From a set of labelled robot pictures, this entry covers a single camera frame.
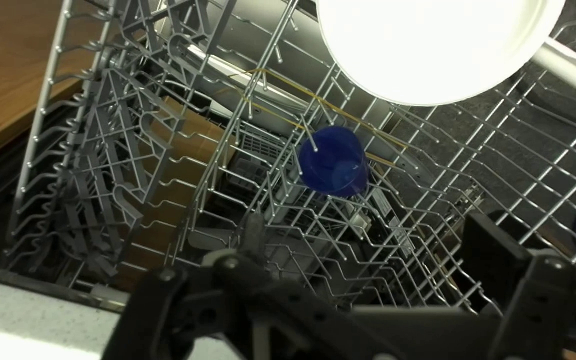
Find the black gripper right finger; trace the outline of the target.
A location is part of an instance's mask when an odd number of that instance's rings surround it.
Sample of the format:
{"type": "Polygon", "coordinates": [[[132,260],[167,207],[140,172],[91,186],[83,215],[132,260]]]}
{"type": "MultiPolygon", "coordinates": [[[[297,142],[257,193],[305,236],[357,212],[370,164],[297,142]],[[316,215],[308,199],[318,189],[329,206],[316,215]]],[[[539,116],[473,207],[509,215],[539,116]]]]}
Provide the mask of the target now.
{"type": "Polygon", "coordinates": [[[552,250],[528,250],[486,213],[465,217],[461,257],[502,309],[492,360],[564,360],[576,352],[576,266],[552,250]]]}

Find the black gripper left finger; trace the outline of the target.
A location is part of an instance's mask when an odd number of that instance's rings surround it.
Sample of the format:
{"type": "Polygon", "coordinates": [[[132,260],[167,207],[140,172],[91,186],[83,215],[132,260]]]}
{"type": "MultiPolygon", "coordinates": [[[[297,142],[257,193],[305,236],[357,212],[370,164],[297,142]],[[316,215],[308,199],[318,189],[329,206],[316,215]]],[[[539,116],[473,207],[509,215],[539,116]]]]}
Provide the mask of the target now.
{"type": "Polygon", "coordinates": [[[150,269],[132,289],[101,360],[188,360],[201,338],[222,335],[245,360],[289,360],[283,281],[263,267],[269,230],[249,213],[241,245],[201,267],[150,269]]]}

